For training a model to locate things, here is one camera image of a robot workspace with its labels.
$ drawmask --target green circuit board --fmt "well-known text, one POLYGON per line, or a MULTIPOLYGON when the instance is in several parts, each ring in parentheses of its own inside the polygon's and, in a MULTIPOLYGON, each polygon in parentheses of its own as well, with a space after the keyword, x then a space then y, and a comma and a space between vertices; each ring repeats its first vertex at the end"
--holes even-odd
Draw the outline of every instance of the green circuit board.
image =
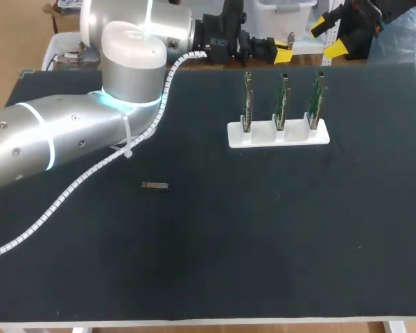
POLYGON ((277 110, 276 110, 276 129, 278 131, 283 131, 285 127, 285 120, 286 120, 286 100, 288 98, 288 94, 290 92, 290 88, 288 87, 288 75, 282 74, 281 75, 281 84, 279 88, 279 93, 277 95, 277 110))
POLYGON ((310 125, 311 130, 317 130, 319 119, 320 119, 320 112, 322 109, 322 102, 324 99, 324 93, 327 90, 322 84, 322 80, 324 78, 323 73, 317 73, 316 79, 314 80, 314 88, 313 88, 313 95, 311 97, 310 108, 307 112, 308 122, 310 125))
POLYGON ((253 108, 253 91, 252 76, 250 72, 245 73, 245 114, 243 115, 243 132, 251 132, 252 108, 253 108))

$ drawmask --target black table surface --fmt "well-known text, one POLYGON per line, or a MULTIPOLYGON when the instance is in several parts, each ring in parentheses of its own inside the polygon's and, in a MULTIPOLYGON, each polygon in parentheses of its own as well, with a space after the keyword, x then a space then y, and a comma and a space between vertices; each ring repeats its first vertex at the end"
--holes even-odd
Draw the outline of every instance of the black table surface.
MULTIPOLYGON (((413 66, 323 68, 326 146, 231 149, 243 71, 181 71, 156 134, 0 257, 0 322, 416 316, 413 66), (168 192, 141 188, 168 182, 168 192)), ((256 69, 254 120, 308 107, 311 67, 256 69)), ((84 94, 98 72, 36 72, 8 105, 84 94)), ((106 148, 0 189, 0 246, 106 148)))

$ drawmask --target white storage bin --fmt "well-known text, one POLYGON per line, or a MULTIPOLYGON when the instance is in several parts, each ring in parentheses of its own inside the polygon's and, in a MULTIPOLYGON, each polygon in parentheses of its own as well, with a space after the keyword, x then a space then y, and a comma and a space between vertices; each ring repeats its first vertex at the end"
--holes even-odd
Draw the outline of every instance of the white storage bin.
POLYGON ((70 33, 58 33, 51 38, 48 49, 43 59, 42 71, 52 71, 51 59, 55 55, 62 55, 66 52, 79 52, 82 35, 80 31, 70 33))
POLYGON ((318 0, 253 0, 260 38, 273 37, 286 42, 290 33, 301 40, 311 8, 318 0))

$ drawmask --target white plastic stand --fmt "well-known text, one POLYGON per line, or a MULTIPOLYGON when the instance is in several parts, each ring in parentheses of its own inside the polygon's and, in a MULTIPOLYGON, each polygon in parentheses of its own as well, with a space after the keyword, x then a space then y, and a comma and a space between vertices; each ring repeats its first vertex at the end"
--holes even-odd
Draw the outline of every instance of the white plastic stand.
POLYGON ((250 133, 243 132, 241 122, 229 123, 228 142, 231 148, 310 146, 328 144, 330 136, 323 119, 317 130, 310 130, 306 114, 303 119, 287 120, 284 131, 277 131, 273 115, 270 121, 253 121, 250 133))

